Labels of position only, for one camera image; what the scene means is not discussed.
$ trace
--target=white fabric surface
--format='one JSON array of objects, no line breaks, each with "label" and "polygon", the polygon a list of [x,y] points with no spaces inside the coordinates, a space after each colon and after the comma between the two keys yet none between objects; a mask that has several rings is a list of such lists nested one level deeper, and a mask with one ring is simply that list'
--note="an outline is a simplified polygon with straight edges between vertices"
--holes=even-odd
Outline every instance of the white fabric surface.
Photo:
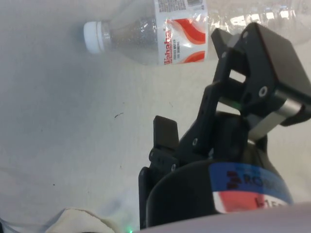
[{"label": "white fabric surface", "polygon": [[85,210],[66,209],[45,233],[117,233],[108,224]]},{"label": "white fabric surface", "polygon": [[[138,173],[148,165],[153,118],[197,115],[216,62],[146,67],[87,53],[85,22],[121,0],[4,0],[0,7],[0,218],[44,232],[66,207],[122,213],[138,228]],[[311,75],[311,44],[297,48]],[[270,134],[269,154],[296,202],[310,200],[311,122]]]}]

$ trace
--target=plastic water bottle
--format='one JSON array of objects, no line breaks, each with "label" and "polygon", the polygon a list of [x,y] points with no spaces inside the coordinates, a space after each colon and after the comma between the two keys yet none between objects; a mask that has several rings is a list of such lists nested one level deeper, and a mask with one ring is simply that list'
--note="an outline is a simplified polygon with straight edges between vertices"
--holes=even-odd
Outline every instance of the plastic water bottle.
[{"label": "plastic water bottle", "polygon": [[120,51],[142,64],[182,64],[213,58],[215,28],[241,33],[257,22],[294,44],[311,38],[310,0],[132,0],[110,21],[84,26],[91,53]]}]

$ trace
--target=sticker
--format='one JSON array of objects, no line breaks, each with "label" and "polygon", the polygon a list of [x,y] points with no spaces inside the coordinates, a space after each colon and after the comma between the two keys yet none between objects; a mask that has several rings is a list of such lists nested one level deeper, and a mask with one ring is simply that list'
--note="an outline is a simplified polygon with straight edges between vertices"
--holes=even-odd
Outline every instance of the sticker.
[{"label": "sticker", "polygon": [[278,207],[293,203],[285,182],[274,173],[248,164],[209,166],[215,208],[219,213]]},{"label": "sticker", "polygon": [[200,62],[207,57],[205,0],[155,0],[160,65]]}]

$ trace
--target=metal screw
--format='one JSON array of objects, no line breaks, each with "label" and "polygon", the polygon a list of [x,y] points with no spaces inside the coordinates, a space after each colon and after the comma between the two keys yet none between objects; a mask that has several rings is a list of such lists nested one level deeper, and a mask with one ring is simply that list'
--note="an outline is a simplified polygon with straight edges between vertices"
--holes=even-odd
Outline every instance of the metal screw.
[{"label": "metal screw", "polygon": [[247,36],[248,36],[248,32],[244,32],[242,37],[243,37],[243,39],[245,39],[245,38],[247,38]]},{"label": "metal screw", "polygon": [[173,164],[171,167],[171,171],[175,171],[176,170],[176,164]]},{"label": "metal screw", "polygon": [[267,86],[263,86],[260,89],[258,95],[259,95],[259,97],[265,97],[267,95],[267,93],[268,93],[268,87]]},{"label": "metal screw", "polygon": [[196,146],[196,144],[198,144],[198,139],[197,139],[197,138],[195,138],[194,141],[192,142],[192,145],[193,145],[194,147]]}]

